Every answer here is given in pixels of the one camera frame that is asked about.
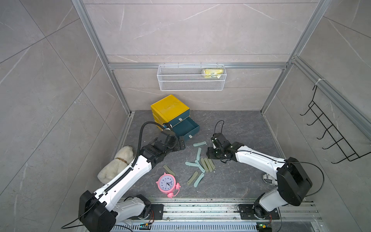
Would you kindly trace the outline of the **teal drawer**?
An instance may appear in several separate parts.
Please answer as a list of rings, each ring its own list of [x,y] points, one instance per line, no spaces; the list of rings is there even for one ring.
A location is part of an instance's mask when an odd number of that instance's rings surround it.
[[[187,109],[185,112],[181,113],[180,115],[176,116],[174,119],[172,119],[169,123],[172,127],[175,127],[177,124],[181,123],[185,119],[187,119],[190,116],[190,109]]]
[[[188,117],[173,126],[173,131],[178,137],[182,137],[184,141],[188,141],[200,131],[200,126],[191,117]]]

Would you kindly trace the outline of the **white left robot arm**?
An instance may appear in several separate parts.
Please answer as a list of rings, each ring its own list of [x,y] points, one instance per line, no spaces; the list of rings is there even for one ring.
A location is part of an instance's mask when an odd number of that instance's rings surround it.
[[[147,218],[151,203],[139,194],[130,200],[122,196],[171,152],[184,150],[183,137],[163,130],[154,142],[142,147],[138,156],[120,174],[94,193],[86,191],[80,197],[78,219],[90,232],[109,232],[120,221]]]

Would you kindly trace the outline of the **yellow drawer cabinet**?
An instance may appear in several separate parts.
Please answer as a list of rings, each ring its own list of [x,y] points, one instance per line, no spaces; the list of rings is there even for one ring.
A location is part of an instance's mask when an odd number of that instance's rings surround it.
[[[151,105],[154,120],[159,124],[169,123],[187,109],[190,108],[173,95],[169,95]]]

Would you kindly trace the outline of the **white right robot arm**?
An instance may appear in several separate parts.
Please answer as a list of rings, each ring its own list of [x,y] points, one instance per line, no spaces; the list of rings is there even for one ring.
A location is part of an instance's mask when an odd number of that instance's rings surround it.
[[[277,186],[263,193],[253,205],[253,213],[258,219],[264,219],[276,208],[292,205],[300,206],[313,186],[312,181],[295,158],[282,159],[255,151],[241,143],[211,139],[213,146],[208,148],[207,156],[222,162],[235,161],[255,167],[274,180]]]

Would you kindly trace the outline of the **teal top drawer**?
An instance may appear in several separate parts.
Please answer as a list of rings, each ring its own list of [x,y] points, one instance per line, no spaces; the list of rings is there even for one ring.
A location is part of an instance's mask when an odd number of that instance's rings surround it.
[[[181,123],[185,119],[187,119],[190,116],[190,109],[187,109],[185,112],[181,113],[180,115],[176,116],[174,119],[172,119],[169,123],[172,127],[175,127],[177,124]]]

